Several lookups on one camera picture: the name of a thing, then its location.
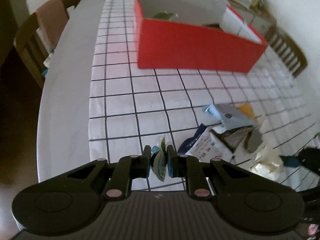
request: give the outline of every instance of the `black grout line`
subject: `black grout line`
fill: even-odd
[[[310,187],[311,187],[311,185],[316,181],[316,179],[318,179],[319,178],[319,176],[316,176],[314,179],[313,179],[313,181],[311,182],[311,184],[309,185],[309,187],[307,188],[307,189],[310,189]]]
[[[126,40],[126,46],[127,46],[128,62],[130,62],[126,21],[124,21],[124,32],[125,32],[125,40]],[[132,92],[133,92],[133,83],[132,83],[132,74],[131,74],[130,64],[129,64],[129,73],[130,73],[131,89],[132,89]],[[134,94],[132,95],[132,98],[133,98],[133,105],[134,105],[134,113],[135,113],[136,121],[137,121],[137,128],[138,128],[140,148],[141,148],[141,153],[143,153],[143,147],[142,147],[142,141],[141,141],[141,134],[140,134],[140,126],[139,126],[139,119],[138,119],[138,114],[137,114],[137,105],[136,105],[136,101],[135,101]],[[149,179],[148,179],[148,178],[147,178],[147,185],[148,185],[148,190],[150,191],[150,184],[149,184]]]
[[[174,132],[182,132],[182,131],[189,131],[193,129],[198,129],[198,127],[192,127],[192,128],[186,128],[186,129],[181,129],[181,130],[173,130],[171,131],[172,133]],[[141,137],[143,136],[150,136],[150,135],[160,135],[160,134],[165,134],[165,133],[171,133],[170,131],[163,131],[163,132],[156,132],[156,133],[147,133],[147,134],[142,134]],[[139,135],[129,135],[129,136],[122,136],[122,137],[113,137],[113,138],[108,138],[108,140],[116,140],[116,139],[126,139],[126,138],[137,138]],[[89,141],[103,141],[106,140],[106,138],[99,138],[99,139],[90,139]]]
[[[298,170],[300,170],[302,166],[300,166],[299,168],[297,168],[293,173],[291,173],[288,177],[286,177],[282,182],[280,182],[280,184],[284,183],[287,179],[289,179],[293,174],[295,174]]]
[[[183,79],[182,79],[182,77],[181,77],[181,75],[180,75],[180,71],[179,71],[178,69],[177,69],[177,72],[178,72],[178,74],[179,74],[179,77],[180,77],[181,83],[182,83],[182,85],[183,85],[184,91],[186,92],[187,97],[189,98],[190,106],[191,106],[191,109],[192,109],[193,114],[194,114],[194,116],[195,116],[195,120],[196,120],[197,127],[199,127],[199,123],[198,123],[198,120],[197,120],[196,112],[195,112],[195,110],[193,109],[193,106],[192,106],[191,98],[190,98],[190,96],[189,96],[189,94],[188,94],[188,91],[187,91],[187,89],[186,89],[186,86],[185,86],[185,84],[184,84],[184,82],[183,82]]]
[[[272,129],[272,130],[269,130],[269,131],[265,132],[264,134],[270,133],[270,132],[273,132],[273,131],[276,131],[276,130],[279,130],[279,129],[281,129],[281,128],[284,128],[284,127],[288,126],[289,124],[293,124],[293,123],[299,122],[299,121],[301,121],[301,120],[303,120],[303,119],[305,119],[305,118],[307,118],[307,117],[309,117],[309,116],[311,116],[311,115],[312,115],[312,114],[307,114],[307,115],[304,116],[304,117],[301,117],[301,118],[296,119],[296,120],[294,120],[294,121],[292,121],[292,122],[289,122],[289,123],[287,123],[287,124],[285,124],[285,125],[282,125],[282,126],[280,126],[280,127],[277,127],[277,128]]]
[[[304,133],[306,130],[310,129],[311,127],[313,127],[316,124],[316,122],[314,122],[312,125],[310,125],[308,128],[304,129],[302,132],[296,134],[295,136],[293,136],[291,139],[285,141],[284,143],[279,144],[277,147],[275,147],[274,149],[280,147],[281,145],[284,145],[285,143],[291,141],[292,139],[296,138],[297,136],[299,136],[300,134]]]
[[[194,108],[203,108],[207,105],[203,105],[203,106],[194,106]],[[172,110],[184,110],[184,109],[191,109],[190,106],[188,107],[181,107],[181,108],[169,108],[167,109],[167,111],[172,111]],[[137,114],[149,114],[149,113],[158,113],[158,112],[164,112],[164,109],[160,109],[160,110],[153,110],[153,111],[143,111],[143,112],[138,112]],[[116,117],[116,116],[125,116],[125,115],[132,115],[135,114],[135,112],[133,113],[126,113],[126,114],[111,114],[111,115],[107,115],[107,116],[95,116],[95,117],[90,117],[89,119],[98,119],[98,118],[104,118],[104,117]]]
[[[105,67],[104,67],[104,78],[107,77],[107,54],[105,55]],[[107,89],[106,89],[106,83],[107,80],[104,81],[104,114],[105,114],[105,118],[104,118],[104,129],[105,129],[105,134],[106,134],[106,146],[107,146],[107,153],[108,153],[108,163],[110,163],[110,150],[109,150],[109,143],[108,143],[108,131],[107,131],[107,98],[106,98],[106,94],[107,94]]]
[[[200,72],[200,70],[198,69],[198,72],[199,72],[199,75],[200,75],[200,77],[201,77],[201,79],[202,79],[202,82],[204,83],[204,85],[205,85],[205,88],[207,89],[207,91],[208,91],[208,93],[209,93],[209,95],[210,95],[210,97],[211,97],[211,99],[212,99],[212,103],[214,104],[214,98],[213,98],[213,95],[210,93],[210,90],[209,90],[209,88],[208,88],[208,86],[207,86],[207,84],[206,84],[206,82],[204,81],[204,78],[203,78],[203,76],[202,76],[202,73]]]
[[[302,181],[304,181],[304,179],[309,175],[309,173],[310,173],[310,172],[311,172],[311,171],[309,171],[309,172],[306,174],[306,176],[304,176],[304,178],[300,181],[299,186],[297,186],[294,190],[296,190],[298,187],[300,187],[300,186],[301,186]]]
[[[157,73],[156,73],[156,70],[153,69],[153,71],[155,72],[155,77],[156,77],[156,80],[157,80],[157,84],[158,84],[158,88],[159,88],[159,93],[160,93],[160,96],[161,96],[161,99],[162,99],[162,104],[163,104],[163,107],[164,107],[164,112],[167,116],[167,121],[168,121],[168,126],[169,126],[169,132],[170,135],[171,135],[171,139],[172,139],[172,143],[173,143],[173,147],[174,149],[176,150],[176,144],[174,142],[174,138],[173,138],[173,134],[172,134],[172,130],[171,130],[171,124],[170,124],[170,119],[169,119],[169,114],[167,112],[167,108],[165,106],[165,101],[164,101],[164,98],[163,98],[163,94],[162,94],[162,91],[161,91],[161,87],[160,87],[160,83],[159,83],[159,80],[158,80],[158,76],[157,76]]]
[[[157,187],[151,187],[150,189],[157,189],[157,188],[163,188],[163,187],[168,187],[168,186],[174,186],[174,185],[179,185],[179,184],[183,184],[183,182],[175,182],[175,183],[171,183],[171,184],[167,184],[167,185],[162,185],[162,186],[157,186]]]

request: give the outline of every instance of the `chair slat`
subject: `chair slat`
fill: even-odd
[[[27,48],[19,53],[20,58],[22,59],[24,65],[29,70],[32,77],[35,79],[39,87],[43,88],[44,78],[39,72],[38,68],[35,67],[35,62],[33,58],[30,56]]]

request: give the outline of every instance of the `red box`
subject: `red box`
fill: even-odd
[[[231,7],[215,0],[134,0],[134,11],[141,69],[248,73],[268,47]],[[151,18],[163,11],[177,13],[175,21],[180,22]],[[203,23],[219,23],[224,31],[202,27]]]

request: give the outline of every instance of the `white tile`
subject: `white tile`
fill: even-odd
[[[197,69],[179,69],[180,74],[199,74]]]
[[[217,74],[216,70],[203,70],[203,69],[200,69],[199,71],[200,71],[200,73],[202,75],[213,75],[213,74],[216,75]]]
[[[124,16],[123,12],[112,12],[110,14],[110,17],[121,17],[121,16]]]
[[[249,77],[249,80],[250,80],[251,85],[252,85],[253,87],[261,87],[261,82],[260,82],[260,80],[259,80],[258,78],[256,78],[256,77]]]
[[[138,114],[140,134],[169,131],[169,124],[165,111]]]
[[[137,56],[138,56],[137,52],[135,52],[135,51],[129,52],[129,60],[130,60],[130,63],[135,63],[135,62],[137,62]]]
[[[149,145],[152,148],[153,146],[160,143],[160,140],[161,140],[161,138],[163,138],[163,136],[165,136],[166,145],[173,145],[171,134],[164,133],[164,134],[154,134],[154,135],[141,136],[142,147],[144,148],[146,145]]]
[[[106,45],[105,44],[97,44],[94,47],[95,54],[106,53]]]
[[[99,29],[99,30],[98,30],[98,33],[97,33],[97,36],[107,35],[107,30],[108,30],[108,29]]]
[[[251,87],[251,85],[249,85],[249,82],[246,77],[236,76],[236,79],[238,80],[241,87]]]
[[[273,101],[264,101],[262,102],[264,109],[266,111],[266,114],[273,114],[277,112],[276,106]]]
[[[186,89],[205,88],[205,84],[200,75],[182,75],[181,78]]]
[[[92,67],[91,80],[104,79],[105,66]]]
[[[229,93],[232,97],[233,102],[245,102],[247,99],[242,93],[241,89],[229,89]]]
[[[279,115],[279,114],[274,114],[274,115],[270,116],[270,122],[271,122],[274,129],[279,128],[284,125],[281,120],[281,115]]]
[[[105,120],[103,118],[89,119],[89,140],[106,138]]]
[[[134,41],[134,36],[133,34],[127,34],[127,41]]]
[[[126,32],[127,32],[128,34],[133,33],[133,28],[132,28],[132,27],[127,27],[127,28],[126,28]]]
[[[108,138],[138,135],[135,114],[107,117]]]
[[[165,108],[183,108],[190,107],[190,100],[185,91],[168,91],[162,92],[164,98]]]
[[[130,68],[132,76],[155,75],[155,71],[153,69],[140,69],[138,68],[137,63],[130,63]]]
[[[170,110],[167,112],[172,131],[197,127],[192,109]]]
[[[93,56],[93,66],[105,65],[106,64],[106,54],[97,54]]]
[[[108,35],[125,34],[124,28],[110,28]]]
[[[265,115],[266,114],[259,102],[250,103],[250,105],[251,105],[252,110],[254,111],[256,116]]]
[[[107,115],[134,113],[133,95],[106,97]]]
[[[132,85],[134,93],[159,91],[155,76],[133,77]]]
[[[106,140],[89,141],[90,161],[98,158],[108,159],[108,150]]]
[[[108,36],[108,43],[110,42],[126,42],[125,34]]]
[[[161,91],[184,89],[179,76],[158,76]]]
[[[105,22],[101,22],[99,23],[99,29],[102,29],[102,28],[108,28],[108,18],[103,18],[105,20]]]
[[[150,169],[150,174],[149,174],[149,184],[150,187],[160,187],[160,188],[155,188],[155,189],[151,189],[151,191],[166,191],[166,190],[183,190],[183,185],[182,183],[180,184],[182,186],[182,189],[180,187],[175,187],[178,185],[172,185],[172,186],[167,186],[168,184],[172,184],[172,183],[179,183],[182,182],[181,178],[170,178],[168,175],[168,169],[166,170],[166,174],[164,177],[164,182],[160,181],[157,176],[153,173],[153,171]]]
[[[124,27],[124,22],[110,22],[109,28]]]
[[[255,91],[260,99],[268,99],[269,98],[269,95],[267,94],[267,92],[263,88],[256,89]]]
[[[135,17],[133,17],[133,16],[126,16],[126,17],[125,17],[125,20],[128,21],[128,22],[134,21],[134,20],[135,20]]]
[[[238,83],[233,76],[221,76],[222,82],[226,87],[238,87]]]
[[[248,100],[257,100],[257,95],[252,89],[243,89],[244,94],[247,96]]]
[[[108,23],[108,22],[109,22],[109,18],[101,18],[101,19],[100,19],[100,22],[101,22],[101,23]]]
[[[132,93],[130,78],[106,80],[106,95]]]
[[[99,36],[96,39],[96,44],[106,44],[107,43],[107,36]]]
[[[159,92],[135,94],[137,112],[164,110]]]
[[[89,117],[98,117],[104,115],[104,98],[90,98]]]
[[[90,97],[104,96],[104,80],[90,82]]]
[[[126,26],[127,26],[127,27],[133,27],[133,26],[134,26],[134,23],[133,23],[133,22],[126,22]]]
[[[110,162],[116,163],[128,155],[141,155],[139,137],[108,140]]]
[[[106,78],[130,77],[128,64],[106,66]]]
[[[156,69],[156,73],[157,75],[168,75],[168,74],[178,75],[177,69],[170,69],[170,68]]]
[[[128,51],[136,51],[136,45],[134,42],[128,42]]]
[[[231,97],[224,89],[210,89],[215,104],[231,103]]]
[[[107,54],[107,64],[119,64],[128,63],[128,53],[127,52],[115,52]]]
[[[124,22],[124,17],[111,17],[109,18],[109,22]]]
[[[136,178],[132,180],[131,190],[148,189],[147,179]]]
[[[178,151],[179,147],[181,144],[188,138],[191,138],[194,136],[196,133],[197,129],[192,129],[192,130],[184,130],[184,131],[179,131],[179,132],[173,132],[172,136],[174,139],[174,143],[176,145],[176,149]]]
[[[223,88],[224,85],[221,82],[221,79],[217,75],[203,75],[204,82],[208,88]]]
[[[189,90],[188,95],[191,99],[192,106],[206,106],[213,103],[207,90]]]
[[[209,126],[209,125],[215,125],[220,123],[220,120],[215,119],[213,116],[209,115],[208,113],[205,113],[202,107],[195,107],[194,111],[196,113],[196,117],[199,125],[202,123],[204,125]]]
[[[124,42],[121,43],[109,43],[107,46],[107,52],[123,52],[127,51],[127,44]]]

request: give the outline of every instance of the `chair backrest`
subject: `chair backrest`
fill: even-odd
[[[273,26],[269,29],[265,39],[294,77],[297,77],[307,67],[308,62],[304,53],[285,31]]]
[[[65,10],[71,6],[77,6],[81,0],[62,0]],[[48,57],[42,41],[36,33],[39,23],[36,14],[31,14],[20,26],[14,38],[14,47],[26,68],[31,73],[39,87],[44,85],[44,77],[41,73],[45,70],[43,62]]]

